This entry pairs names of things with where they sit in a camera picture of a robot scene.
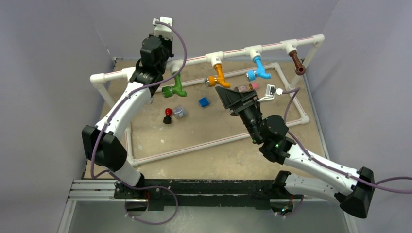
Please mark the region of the orange water faucet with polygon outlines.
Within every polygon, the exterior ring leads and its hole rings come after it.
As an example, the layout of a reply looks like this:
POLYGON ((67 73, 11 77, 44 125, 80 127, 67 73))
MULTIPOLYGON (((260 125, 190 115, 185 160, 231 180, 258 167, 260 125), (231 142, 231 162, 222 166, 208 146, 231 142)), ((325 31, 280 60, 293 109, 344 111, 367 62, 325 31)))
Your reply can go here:
POLYGON ((228 83, 225 79, 225 76, 222 70, 222 64, 215 64, 213 68, 216 71, 216 75, 206 77, 204 79, 205 85, 207 87, 214 87, 214 86, 220 85, 223 88, 230 88, 231 84, 228 83))

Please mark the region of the white PVC pipe frame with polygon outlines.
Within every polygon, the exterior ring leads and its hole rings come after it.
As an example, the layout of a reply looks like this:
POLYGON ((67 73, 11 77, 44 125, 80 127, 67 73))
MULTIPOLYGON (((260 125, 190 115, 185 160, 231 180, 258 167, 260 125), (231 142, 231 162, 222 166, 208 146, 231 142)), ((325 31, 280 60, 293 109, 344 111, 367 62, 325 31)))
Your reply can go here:
MULTIPOLYGON (((172 60, 168 62, 167 68, 171 71, 171 73, 175 73, 175 72, 179 73, 179 69, 181 68, 182 64, 191 66, 191 65, 201 64, 201 63, 211 63, 211 65, 214 66, 215 64, 222 64, 223 59, 239 57, 239 56, 246 56, 246 55, 250 56, 251 60, 253 61, 253 58, 255 58, 256 56, 261 57, 262 52, 271 51, 271 50, 284 50, 287 54, 289 54, 289 52, 291 52, 292 50, 296 50, 299 59, 301 60, 303 65, 307 67, 309 63, 311 62, 312 58, 314 57, 315 53, 317 52, 317 50, 323 44, 324 40, 325 40, 325 36, 323 34, 317 34, 317 35, 313 35, 307 38, 285 40, 285 41, 281 41, 281 42, 273 43, 273 44, 249 46, 249 47, 245 47, 240 50, 231 50, 231 51, 225 51, 225 52, 219 51, 219 52, 206 54, 201 57, 190 58, 187 61, 184 61, 182 59, 172 60)), ((304 75, 302 76, 296 75, 292 83, 289 83, 283 71, 281 70, 279 63, 274 62, 268 65, 264 65, 264 67, 266 68, 266 71, 269 69, 274 69, 277 72, 279 78, 281 79, 284 85, 284 88, 282 88, 283 94, 288 94, 289 96, 292 96, 293 93, 296 92, 297 83, 299 82, 300 79, 304 77, 304 75)), ((226 73, 224 74, 224 76, 225 76, 225 79, 227 79, 227 78, 241 75, 242 73, 245 74, 247 71, 249 70, 248 69, 237 70, 237 71, 226 73)), ((183 82, 182 86, 183 87, 192 86, 192 85, 200 84, 201 82, 204 82, 204 79, 196 79, 196 80, 183 82)), ((126 142, 127 142, 126 154, 127 154, 127 159, 129 160, 132 166, 139 166, 141 164, 150 163, 150 162, 158 161, 161 159, 166 159, 169 157, 185 154, 188 152, 198 151, 201 149, 206 149, 206 148, 210 148, 213 146, 222 145, 225 143, 238 141, 241 139, 245 139, 247 137, 246 133, 242 133, 242 134, 238 134, 238 135, 234 135, 234 136, 230 136, 230 137, 226 137, 226 138, 222 138, 222 139, 218 139, 214 141, 209 141, 203 144, 198 144, 192 147, 182 148, 179 150, 173 150, 173 151, 169 151, 166 153, 162 153, 162 154, 158 154, 158 155, 154 155, 150 157, 145 157, 142 159, 135 159, 133 157, 133 150, 132 150, 131 121, 127 121, 126 126, 121 129, 121 133, 124 133, 126 135, 126 142)))

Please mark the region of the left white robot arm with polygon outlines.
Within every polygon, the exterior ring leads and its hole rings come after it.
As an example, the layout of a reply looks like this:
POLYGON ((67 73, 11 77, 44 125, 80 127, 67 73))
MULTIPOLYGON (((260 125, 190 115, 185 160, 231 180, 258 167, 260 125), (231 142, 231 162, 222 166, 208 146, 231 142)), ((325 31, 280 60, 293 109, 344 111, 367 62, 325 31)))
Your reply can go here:
POLYGON ((145 192, 144 177, 127 160, 120 137, 163 81, 167 61, 173 57, 172 39, 149 35, 142 42, 140 56, 120 99, 103 119, 93 126, 86 125, 81 133, 86 159, 126 183, 126 193, 134 199, 145 192))

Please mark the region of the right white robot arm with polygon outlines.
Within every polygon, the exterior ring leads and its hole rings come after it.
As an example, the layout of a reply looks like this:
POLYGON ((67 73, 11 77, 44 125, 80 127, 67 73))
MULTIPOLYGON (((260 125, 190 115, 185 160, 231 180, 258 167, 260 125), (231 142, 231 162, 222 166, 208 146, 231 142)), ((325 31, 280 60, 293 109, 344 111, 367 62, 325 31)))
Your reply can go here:
POLYGON ((256 91, 239 92, 218 86, 215 88, 224 109, 239 116, 252 142, 259 145, 264 158, 297 168, 313 176, 303 178, 287 171, 278 173, 273 192, 283 198, 307 195, 336 203, 354 217, 365 219, 375 189, 374 173, 367 167, 347 167, 305 149, 297 139, 287 137, 289 127, 280 115, 262 117, 256 91))

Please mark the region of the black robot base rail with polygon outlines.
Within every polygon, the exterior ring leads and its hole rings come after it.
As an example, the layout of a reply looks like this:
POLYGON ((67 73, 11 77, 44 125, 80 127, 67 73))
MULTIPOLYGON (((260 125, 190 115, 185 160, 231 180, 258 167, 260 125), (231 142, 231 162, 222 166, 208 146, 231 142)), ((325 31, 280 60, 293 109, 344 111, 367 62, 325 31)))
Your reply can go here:
POLYGON ((179 207, 254 207, 257 210, 280 211, 275 200, 291 204, 301 195, 291 194, 284 187, 285 176, 275 180, 171 180, 145 179, 139 189, 115 183, 115 199, 148 201, 150 211, 166 206, 179 207))

